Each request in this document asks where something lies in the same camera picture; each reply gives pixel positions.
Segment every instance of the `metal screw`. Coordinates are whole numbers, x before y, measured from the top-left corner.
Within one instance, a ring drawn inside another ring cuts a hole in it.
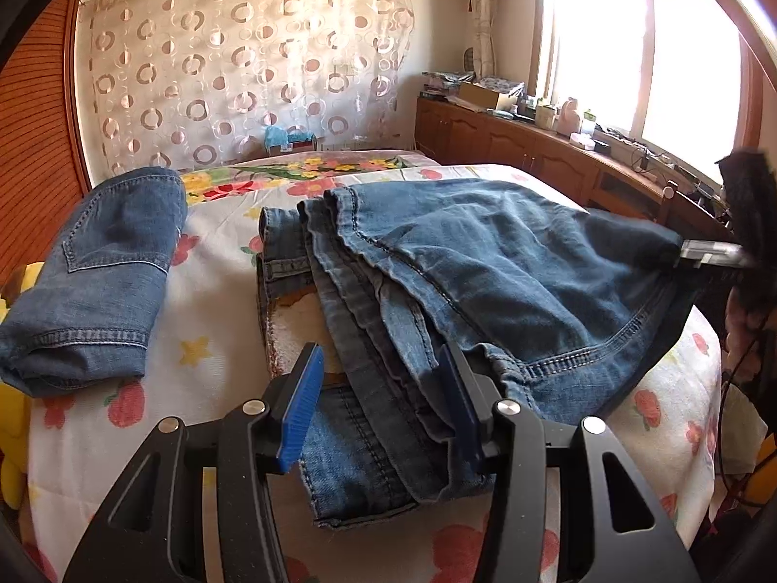
[[[160,420],[157,427],[162,434],[170,434],[178,429],[178,419],[175,416],[168,416],[166,419]]]
[[[607,426],[598,416],[586,416],[583,419],[583,427],[592,434],[604,434]]]
[[[243,403],[243,412],[249,416],[256,416],[257,414],[261,414],[266,409],[267,406],[264,405],[263,401],[259,401],[259,399],[251,399],[250,401]]]
[[[513,399],[502,399],[499,403],[496,403],[496,409],[502,412],[502,414],[512,416],[521,411],[521,405]]]

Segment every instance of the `folded jeans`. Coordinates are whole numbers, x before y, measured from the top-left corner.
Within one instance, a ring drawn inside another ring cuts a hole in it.
[[[351,186],[299,216],[266,209],[260,227],[264,310],[312,277],[349,382],[325,389],[302,455],[328,526],[489,487],[453,436],[444,341],[504,395],[576,423],[615,407],[675,343],[699,284],[673,269],[681,239],[665,228],[506,182]],[[291,264],[293,276],[276,269]]]
[[[137,169],[92,190],[0,324],[0,380],[46,397],[143,376],[185,219],[175,171]]]

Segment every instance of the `jeans back pocket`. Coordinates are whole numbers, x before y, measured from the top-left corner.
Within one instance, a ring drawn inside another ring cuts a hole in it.
[[[167,272],[186,219],[184,187],[176,173],[142,170],[92,194],[62,243],[69,273],[133,262]]]

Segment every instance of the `floral bedsheet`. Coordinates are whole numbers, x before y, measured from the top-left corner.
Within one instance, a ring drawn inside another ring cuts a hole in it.
[[[294,197],[313,197],[338,186],[342,175],[437,166],[413,151],[310,151],[242,162],[181,175],[189,206],[254,190],[288,186]]]
[[[35,401],[30,422],[30,506],[37,542],[32,554],[52,581],[61,581],[88,521],[137,446],[156,423],[174,414],[194,424],[221,418],[246,399],[261,396],[271,377],[259,330],[255,257],[263,250],[258,235],[263,207],[293,208],[317,184],[484,178],[515,182],[560,204],[566,197],[510,167],[436,166],[416,154],[374,151],[359,162],[390,161],[420,168],[324,178],[290,179],[271,175],[245,181],[284,180],[275,188],[236,192],[225,198],[203,196],[189,209],[172,258],[166,297],[149,344],[146,376],[109,382],[68,397]],[[333,157],[321,155],[321,166]],[[295,164],[318,165],[316,155],[285,156]],[[276,161],[246,166],[283,173]],[[335,171],[327,168],[323,172]],[[207,192],[213,182],[199,190]],[[299,343],[319,341],[328,331],[316,309],[317,297],[290,305],[274,323],[273,346],[292,361]],[[327,373],[335,372],[329,365]],[[712,451],[720,399],[720,348],[702,314],[691,313],[683,334],[651,370],[608,424],[642,469],[686,544],[706,514],[712,494]],[[219,583],[219,542],[215,535],[215,476],[203,476],[204,553],[207,580]],[[273,511],[290,583],[467,583],[472,580],[490,505],[480,496],[427,506],[390,521],[333,531],[312,523],[308,494],[295,469],[271,477]],[[558,481],[549,476],[548,509],[541,583],[556,580],[560,518]]]

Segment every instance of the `cardboard box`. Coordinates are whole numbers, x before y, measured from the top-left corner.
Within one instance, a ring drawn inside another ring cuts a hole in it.
[[[289,153],[305,153],[306,151],[315,151],[316,136],[313,136],[313,139],[306,140],[305,142],[290,142],[287,147],[281,147],[277,144],[274,147],[270,147],[269,149],[265,147],[265,150],[267,151],[267,155],[269,157],[275,157],[276,155],[287,155]]]
[[[479,107],[501,109],[503,112],[509,112],[510,107],[518,102],[518,96],[500,94],[498,91],[489,90],[472,83],[462,83],[458,90],[458,97]]]

